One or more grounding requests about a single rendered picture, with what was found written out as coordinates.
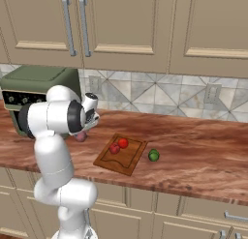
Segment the beige wall cupboard door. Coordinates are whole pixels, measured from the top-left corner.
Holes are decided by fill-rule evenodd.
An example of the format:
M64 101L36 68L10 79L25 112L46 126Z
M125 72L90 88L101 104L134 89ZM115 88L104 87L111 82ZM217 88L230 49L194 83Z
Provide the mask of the beige wall cupboard door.
M248 78L248 0L175 0L170 72Z
M71 56L62 0L0 0L0 27L12 64L81 68L76 0L69 6L74 47Z
M79 0L77 1L80 18ZM168 64L173 0L87 0L90 57L83 67L164 73Z

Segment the red bell pepper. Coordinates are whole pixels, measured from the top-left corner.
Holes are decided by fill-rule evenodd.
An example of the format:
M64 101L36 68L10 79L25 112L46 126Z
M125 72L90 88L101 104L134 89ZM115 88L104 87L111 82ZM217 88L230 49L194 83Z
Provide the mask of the red bell pepper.
M111 154L117 154L120 151L120 147L117 143L113 143L110 147L109 147L109 151L111 152Z

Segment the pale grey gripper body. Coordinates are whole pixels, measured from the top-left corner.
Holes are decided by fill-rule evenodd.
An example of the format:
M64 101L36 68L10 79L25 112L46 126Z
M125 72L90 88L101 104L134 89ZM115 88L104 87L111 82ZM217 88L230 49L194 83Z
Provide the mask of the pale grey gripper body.
M87 132L89 131L90 129L94 128L95 126L98 125L98 122L99 122L99 119L100 119L100 116L95 116L93 119L91 119L91 121L87 124L84 125L83 129L76 132L76 133L69 133L69 135L76 135L76 134L79 134L81 132Z

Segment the purple onion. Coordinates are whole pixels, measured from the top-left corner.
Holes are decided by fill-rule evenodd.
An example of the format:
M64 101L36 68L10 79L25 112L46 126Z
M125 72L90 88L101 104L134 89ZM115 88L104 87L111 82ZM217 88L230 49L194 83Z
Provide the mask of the purple onion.
M83 142L87 139L87 133L85 131L82 131L76 135L76 140L79 142Z

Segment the beige base cupboard door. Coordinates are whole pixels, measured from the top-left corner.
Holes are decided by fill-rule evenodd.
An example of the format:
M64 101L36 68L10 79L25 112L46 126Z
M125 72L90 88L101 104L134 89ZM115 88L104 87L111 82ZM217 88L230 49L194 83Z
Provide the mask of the beige base cupboard door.
M150 212L100 205L90 211L90 221L99 239L151 239Z
M37 239L13 189L0 188L0 233L22 239Z
M220 230L228 239L232 230L228 225L156 214L152 239L219 239Z

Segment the green countertop oven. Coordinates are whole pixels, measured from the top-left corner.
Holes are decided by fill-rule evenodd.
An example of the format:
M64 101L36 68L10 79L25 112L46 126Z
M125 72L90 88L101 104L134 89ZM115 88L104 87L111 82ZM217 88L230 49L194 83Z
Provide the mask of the green countertop oven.
M10 112L18 134L26 136L17 121L21 107L25 104L44 102L47 90L54 85L67 86L81 97L77 69L21 66L2 77L0 87L4 107Z

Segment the red tomato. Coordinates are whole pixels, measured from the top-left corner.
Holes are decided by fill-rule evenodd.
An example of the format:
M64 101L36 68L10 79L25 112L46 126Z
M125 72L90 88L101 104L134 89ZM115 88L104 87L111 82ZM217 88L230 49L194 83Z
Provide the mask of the red tomato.
M119 145L119 147L122 148L122 149L127 148L128 145L129 145L128 139L127 139L127 138L120 138L120 139L118 140L118 145Z

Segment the beige drawer front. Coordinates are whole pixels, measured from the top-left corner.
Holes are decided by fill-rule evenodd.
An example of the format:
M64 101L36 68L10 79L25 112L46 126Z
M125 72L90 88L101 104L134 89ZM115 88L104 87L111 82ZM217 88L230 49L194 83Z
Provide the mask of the beige drawer front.
M248 218L248 206L184 196L180 198L177 215L186 218L209 219L248 226L248 223L226 219L224 217L226 210L231 215Z
M125 187L96 183L98 189L98 199L100 203L128 207L128 195Z

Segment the wooden cutting board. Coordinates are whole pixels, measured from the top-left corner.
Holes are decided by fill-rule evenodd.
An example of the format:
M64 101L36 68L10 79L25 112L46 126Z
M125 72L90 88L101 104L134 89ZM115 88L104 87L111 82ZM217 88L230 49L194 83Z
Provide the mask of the wooden cutting board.
M121 149L117 154L112 154L109 148L113 143L117 143L120 138L126 138L128 146ZM93 165L131 176L146 145L147 142L143 139L124 134L114 134Z

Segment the green avocado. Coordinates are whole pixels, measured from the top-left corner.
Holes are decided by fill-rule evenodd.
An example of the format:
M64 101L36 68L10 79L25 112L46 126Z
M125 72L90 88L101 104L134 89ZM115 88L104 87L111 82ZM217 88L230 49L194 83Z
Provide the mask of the green avocado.
M159 160L160 153L156 149L151 149L148 153L148 159L151 162L157 162Z

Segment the grey wall socket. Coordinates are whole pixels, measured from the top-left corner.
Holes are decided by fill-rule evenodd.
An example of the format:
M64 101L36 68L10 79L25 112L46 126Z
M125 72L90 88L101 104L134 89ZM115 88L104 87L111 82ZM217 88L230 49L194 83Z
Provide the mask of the grey wall socket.
M204 102L206 104L217 104L222 85L217 83L208 83L205 89Z
M99 76L91 75L89 77L89 86L92 93L100 94L102 92L102 81Z

